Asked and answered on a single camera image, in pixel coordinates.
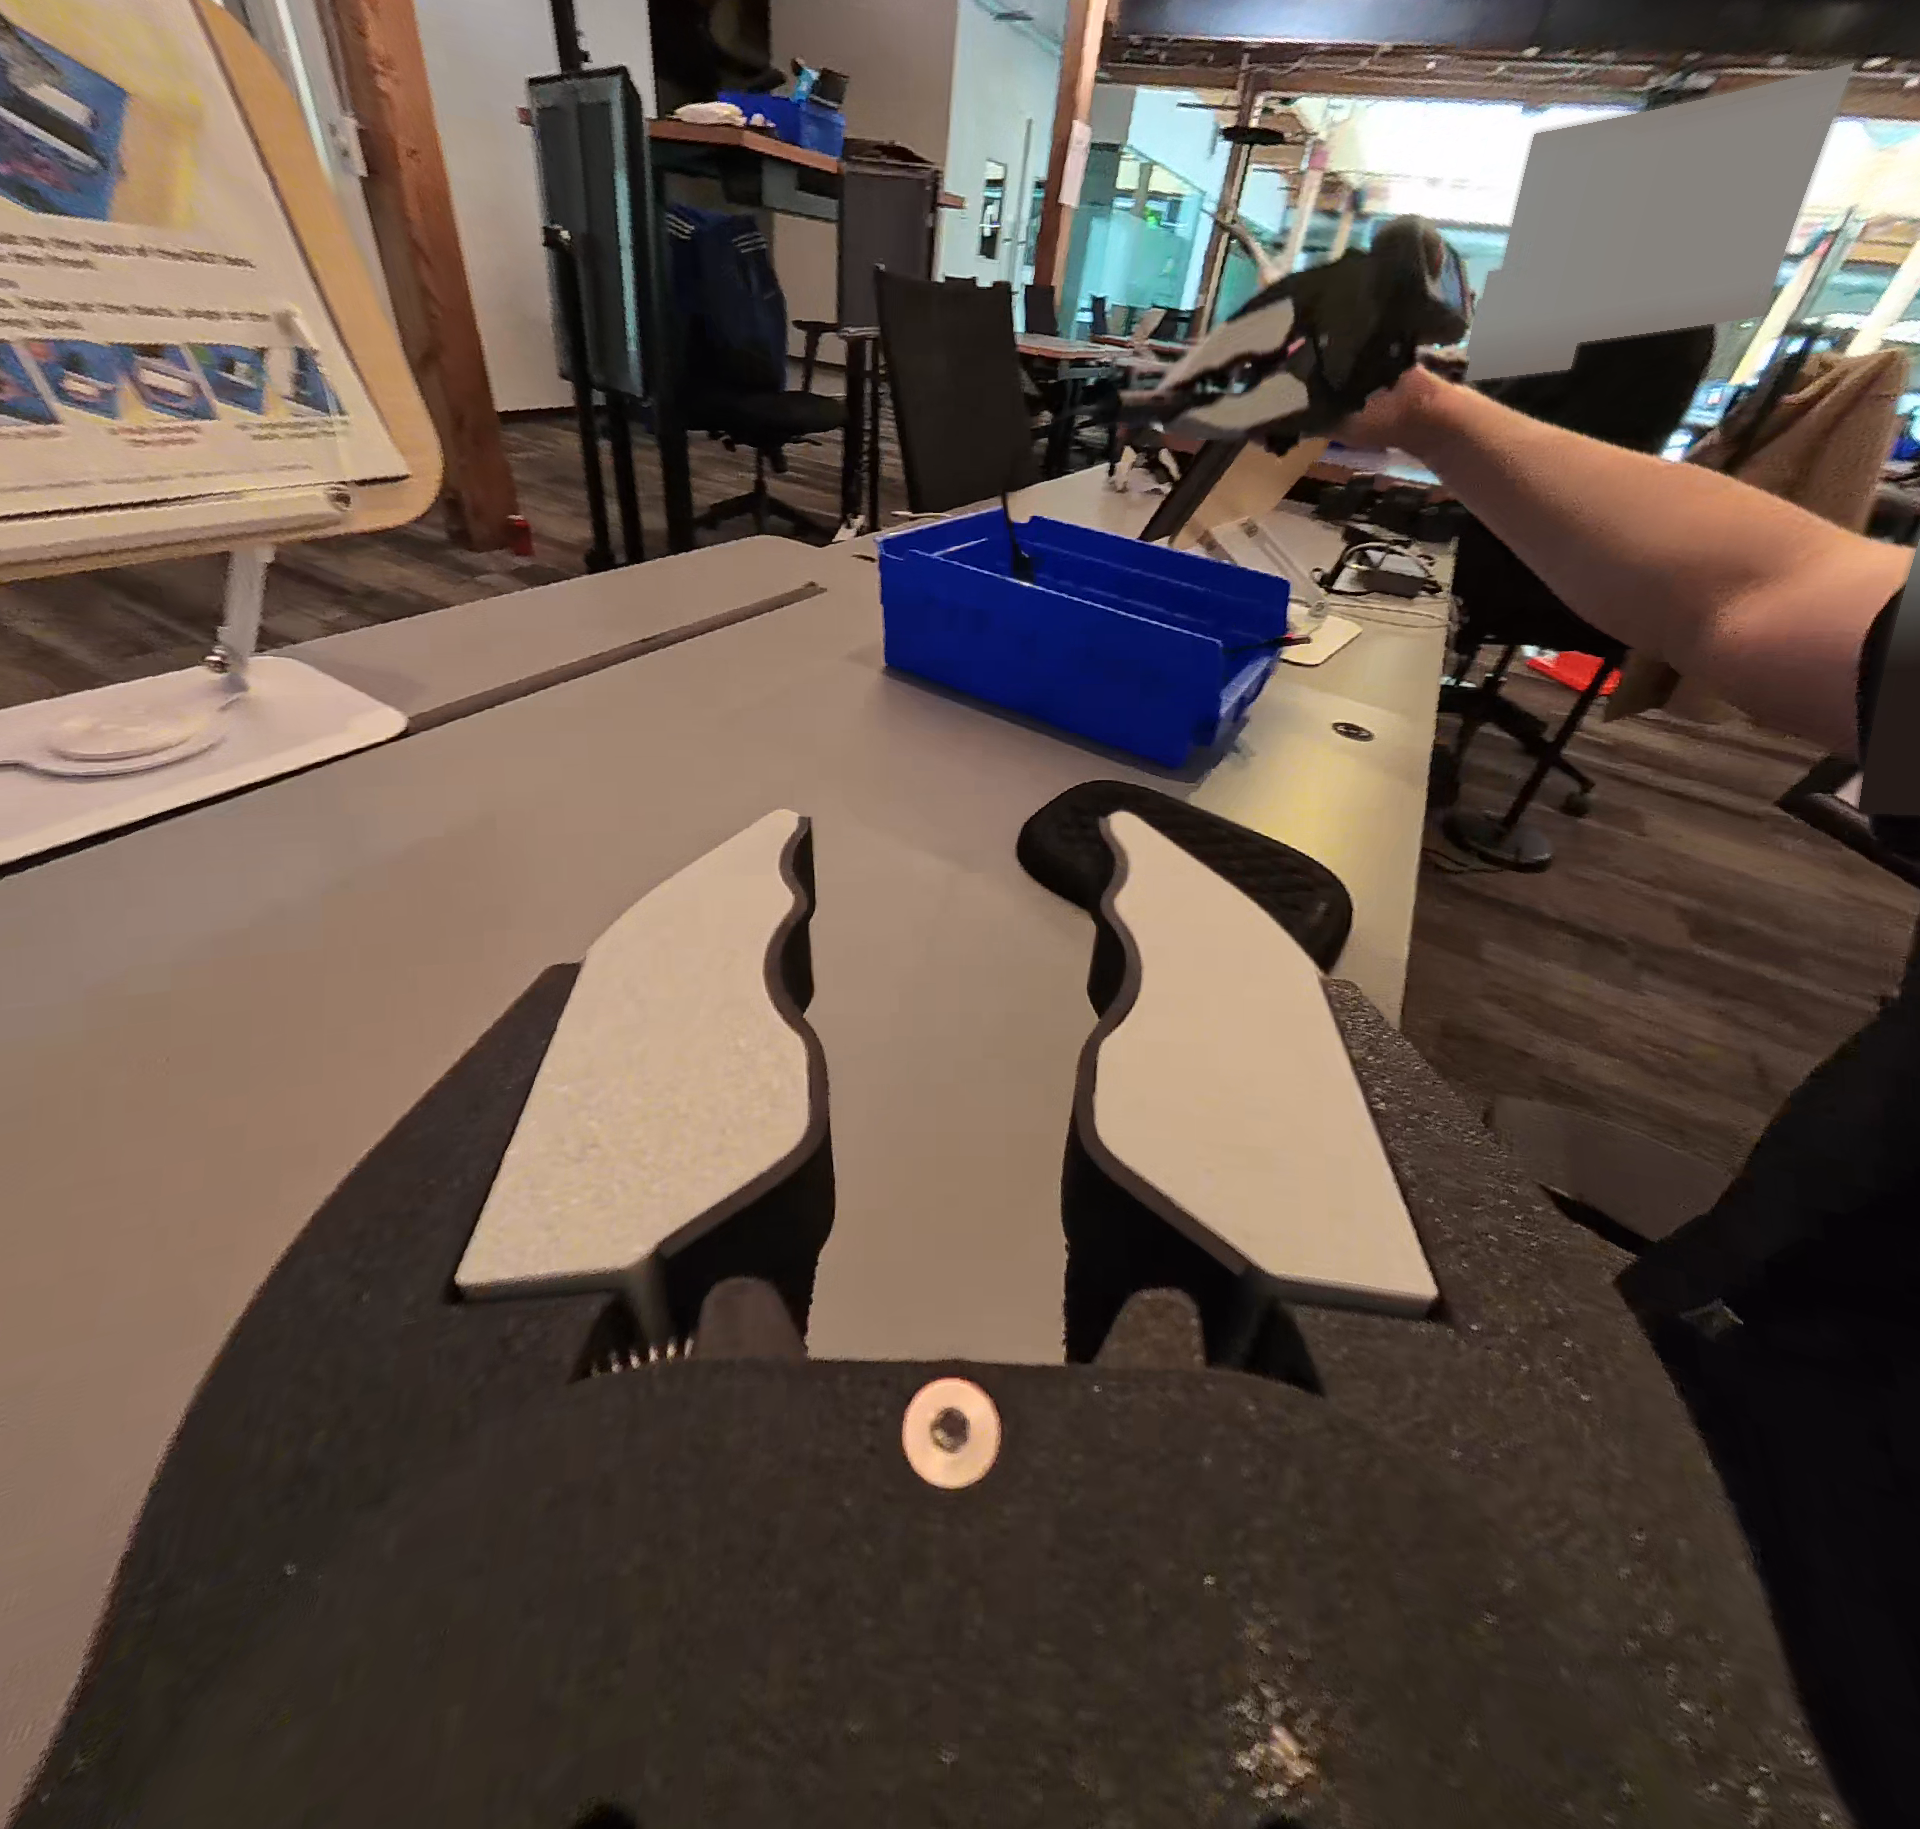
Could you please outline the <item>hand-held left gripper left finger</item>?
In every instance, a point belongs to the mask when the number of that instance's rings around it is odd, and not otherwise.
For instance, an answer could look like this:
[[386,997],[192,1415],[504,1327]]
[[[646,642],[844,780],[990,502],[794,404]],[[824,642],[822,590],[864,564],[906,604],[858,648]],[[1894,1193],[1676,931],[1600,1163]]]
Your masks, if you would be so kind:
[[588,947],[452,1273],[460,1297],[668,1297],[828,1139],[806,1021],[812,824],[774,808]]

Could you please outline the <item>black pedestal panel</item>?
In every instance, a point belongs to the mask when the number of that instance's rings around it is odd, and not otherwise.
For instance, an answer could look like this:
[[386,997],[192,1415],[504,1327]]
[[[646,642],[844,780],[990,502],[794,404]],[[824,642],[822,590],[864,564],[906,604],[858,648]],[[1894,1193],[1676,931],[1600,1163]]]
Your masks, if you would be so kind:
[[876,272],[908,512],[938,516],[1042,476],[1006,282]]

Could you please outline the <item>person's right hand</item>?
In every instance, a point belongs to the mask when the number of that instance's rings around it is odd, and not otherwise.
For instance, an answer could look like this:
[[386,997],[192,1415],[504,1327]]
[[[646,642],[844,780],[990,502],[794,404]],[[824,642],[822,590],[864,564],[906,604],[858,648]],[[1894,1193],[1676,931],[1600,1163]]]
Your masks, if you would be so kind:
[[1428,460],[1430,444],[1444,440],[1470,390],[1428,354],[1416,354],[1402,376],[1372,392],[1332,426],[1332,440],[1350,450],[1396,452]]

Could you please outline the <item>black desk frame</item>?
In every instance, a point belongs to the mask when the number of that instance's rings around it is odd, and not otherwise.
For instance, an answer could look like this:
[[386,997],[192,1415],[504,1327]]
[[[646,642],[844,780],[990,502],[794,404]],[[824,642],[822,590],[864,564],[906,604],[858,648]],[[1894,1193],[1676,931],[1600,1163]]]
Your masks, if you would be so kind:
[[646,114],[624,66],[528,84],[556,368],[572,394],[588,570],[644,558],[634,434],[654,400]]

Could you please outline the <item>person's dark trousers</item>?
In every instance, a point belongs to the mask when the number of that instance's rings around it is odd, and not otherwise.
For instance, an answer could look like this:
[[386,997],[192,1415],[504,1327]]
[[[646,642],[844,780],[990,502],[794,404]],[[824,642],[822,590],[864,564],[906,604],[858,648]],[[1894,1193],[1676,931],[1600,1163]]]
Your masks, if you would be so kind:
[[1916,1825],[1916,973],[1616,1285],[1732,1501],[1840,1801]]

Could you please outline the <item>person's right forearm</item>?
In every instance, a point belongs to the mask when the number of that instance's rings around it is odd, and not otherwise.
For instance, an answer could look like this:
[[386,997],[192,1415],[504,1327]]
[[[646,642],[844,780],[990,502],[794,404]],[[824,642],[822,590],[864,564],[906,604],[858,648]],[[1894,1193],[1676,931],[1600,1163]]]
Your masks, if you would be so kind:
[[1752,720],[1864,758],[1862,654],[1908,550],[1468,392],[1422,464],[1548,590]]

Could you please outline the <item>blue plastic bin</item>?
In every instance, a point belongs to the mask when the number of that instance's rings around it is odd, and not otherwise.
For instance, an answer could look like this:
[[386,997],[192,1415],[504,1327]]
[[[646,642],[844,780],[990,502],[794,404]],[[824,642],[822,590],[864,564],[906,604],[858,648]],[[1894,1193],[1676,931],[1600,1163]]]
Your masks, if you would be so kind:
[[716,96],[740,112],[742,124],[780,142],[840,160],[848,136],[846,116],[830,104],[772,90],[724,88]]
[[1284,658],[1282,578],[1068,520],[1018,528],[1032,584],[1008,572],[1000,512],[878,538],[888,668],[1166,768],[1236,734]]

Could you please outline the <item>beige coat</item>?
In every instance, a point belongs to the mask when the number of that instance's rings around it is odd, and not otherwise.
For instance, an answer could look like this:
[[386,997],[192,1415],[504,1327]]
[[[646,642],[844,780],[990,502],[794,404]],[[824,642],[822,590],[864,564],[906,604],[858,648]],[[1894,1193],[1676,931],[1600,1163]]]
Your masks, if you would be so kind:
[[1908,358],[1896,348],[1858,356],[1796,350],[1686,460],[1862,534],[1906,390]]

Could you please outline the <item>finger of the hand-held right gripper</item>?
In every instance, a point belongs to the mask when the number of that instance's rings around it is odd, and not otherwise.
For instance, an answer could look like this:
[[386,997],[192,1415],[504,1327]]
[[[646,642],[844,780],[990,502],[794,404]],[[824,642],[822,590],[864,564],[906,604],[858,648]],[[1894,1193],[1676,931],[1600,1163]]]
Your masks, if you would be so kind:
[[1314,362],[1222,362],[1162,376],[1162,428],[1194,442],[1236,442],[1302,432],[1322,388]]
[[[1316,314],[1290,290],[1272,290],[1188,346],[1162,376],[1196,374],[1222,362],[1316,362]],[[1162,376],[1120,394],[1124,408],[1162,408]]]

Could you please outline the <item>wooden far table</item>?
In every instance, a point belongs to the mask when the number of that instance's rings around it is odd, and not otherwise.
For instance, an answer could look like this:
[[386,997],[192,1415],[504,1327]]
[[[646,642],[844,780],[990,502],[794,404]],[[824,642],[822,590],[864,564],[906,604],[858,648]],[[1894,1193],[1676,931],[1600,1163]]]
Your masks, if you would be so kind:
[[656,178],[682,176],[718,184],[734,206],[814,222],[834,222],[844,208],[846,174],[930,180],[938,212],[964,212],[964,194],[948,188],[942,170],[896,144],[878,142],[868,156],[832,156],[748,124],[656,118],[646,124]]

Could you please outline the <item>black textured cushion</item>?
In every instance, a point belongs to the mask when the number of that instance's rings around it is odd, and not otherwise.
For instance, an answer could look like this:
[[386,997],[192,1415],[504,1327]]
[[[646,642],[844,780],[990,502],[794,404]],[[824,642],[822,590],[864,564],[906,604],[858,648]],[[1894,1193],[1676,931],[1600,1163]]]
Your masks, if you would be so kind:
[[1354,927],[1344,882],[1312,856],[1152,786],[1096,778],[1066,788],[1022,824],[1020,868],[1046,892],[1096,917],[1114,876],[1102,822],[1118,812],[1140,818],[1208,866],[1278,923],[1322,975],[1334,973]]

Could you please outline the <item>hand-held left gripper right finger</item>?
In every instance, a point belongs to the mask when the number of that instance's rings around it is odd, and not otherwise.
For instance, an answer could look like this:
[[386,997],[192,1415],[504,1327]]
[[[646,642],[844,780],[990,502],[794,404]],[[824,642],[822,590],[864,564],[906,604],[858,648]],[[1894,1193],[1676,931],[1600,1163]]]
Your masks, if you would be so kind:
[[1144,816],[1100,832],[1088,1163],[1260,1293],[1428,1319],[1442,1291],[1312,957]]

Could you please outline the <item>wooden ceiling post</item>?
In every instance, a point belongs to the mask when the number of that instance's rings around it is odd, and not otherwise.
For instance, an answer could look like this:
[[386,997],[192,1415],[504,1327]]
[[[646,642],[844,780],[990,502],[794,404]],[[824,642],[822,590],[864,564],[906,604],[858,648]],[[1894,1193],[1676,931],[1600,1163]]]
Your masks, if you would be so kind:
[[1068,0],[1042,210],[1034,242],[1034,282],[1060,306],[1074,212],[1092,148],[1092,90],[1112,0]]

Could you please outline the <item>black office chair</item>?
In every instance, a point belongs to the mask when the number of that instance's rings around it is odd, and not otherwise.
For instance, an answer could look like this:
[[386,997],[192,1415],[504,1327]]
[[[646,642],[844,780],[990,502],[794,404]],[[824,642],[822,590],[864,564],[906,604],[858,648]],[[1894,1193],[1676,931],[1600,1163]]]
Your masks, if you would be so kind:
[[778,520],[798,540],[832,542],[846,516],[794,506],[770,476],[786,472],[794,446],[846,438],[852,406],[790,386],[790,318],[764,232],[748,214],[670,202],[664,246],[684,424],[752,460],[748,492],[694,514],[692,530],[748,520],[760,534]]
[[944,178],[922,160],[846,158],[834,234],[834,326],[878,328],[876,274],[928,280]]
[[[1544,424],[1658,454],[1692,406],[1716,332],[1716,324],[1702,324],[1586,342],[1566,370],[1496,378],[1488,392]],[[1458,850],[1504,870],[1540,872],[1554,852],[1528,826],[1528,808],[1558,772],[1572,784],[1564,810],[1576,816],[1590,810],[1596,784],[1566,758],[1568,744],[1602,684],[1620,674],[1624,646],[1576,616],[1480,520],[1462,514],[1460,522],[1452,560],[1454,668],[1438,702],[1440,712],[1458,722],[1450,748],[1434,754],[1428,802],[1442,812],[1442,834]],[[1508,672],[1524,646],[1596,660],[1598,668],[1556,728],[1508,694]],[[1504,812],[1460,804],[1466,756],[1486,726],[1514,738],[1532,760]]]

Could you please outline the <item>white stand with wooden board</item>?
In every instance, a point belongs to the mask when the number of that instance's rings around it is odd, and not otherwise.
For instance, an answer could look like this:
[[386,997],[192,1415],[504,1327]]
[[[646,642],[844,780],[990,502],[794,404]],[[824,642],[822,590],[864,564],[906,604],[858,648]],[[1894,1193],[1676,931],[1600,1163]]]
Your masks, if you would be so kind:
[[1140,526],[1142,542],[1198,554],[1288,584],[1286,664],[1320,668],[1358,638],[1356,620],[1334,608],[1334,578],[1348,546],[1338,522],[1314,498],[1328,486],[1314,474],[1328,442],[1302,438],[1208,444],[1184,458],[1178,482]]
[[258,650],[276,550],[416,520],[438,496],[442,450],[294,90],[236,18],[196,2],[318,292],[402,454],[402,476],[14,520],[4,518],[2,490],[8,582],[226,558],[220,624],[198,664],[4,710],[4,866],[346,758],[408,728],[402,712],[364,690]]

